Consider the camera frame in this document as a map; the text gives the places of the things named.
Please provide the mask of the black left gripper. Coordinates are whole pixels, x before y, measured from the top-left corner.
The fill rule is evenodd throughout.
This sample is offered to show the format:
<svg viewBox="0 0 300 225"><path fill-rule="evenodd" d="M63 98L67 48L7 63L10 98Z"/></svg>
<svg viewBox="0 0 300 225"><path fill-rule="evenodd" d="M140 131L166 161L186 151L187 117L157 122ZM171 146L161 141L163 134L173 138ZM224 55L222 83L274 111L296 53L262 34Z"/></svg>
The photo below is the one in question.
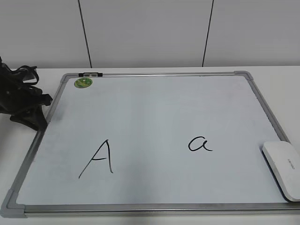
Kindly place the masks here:
<svg viewBox="0 0 300 225"><path fill-rule="evenodd" d="M39 82L36 69L23 65L11 70L0 63L0 112L9 114L12 122L44 131L48 123L42 106L50 106L53 98L36 87Z"/></svg>

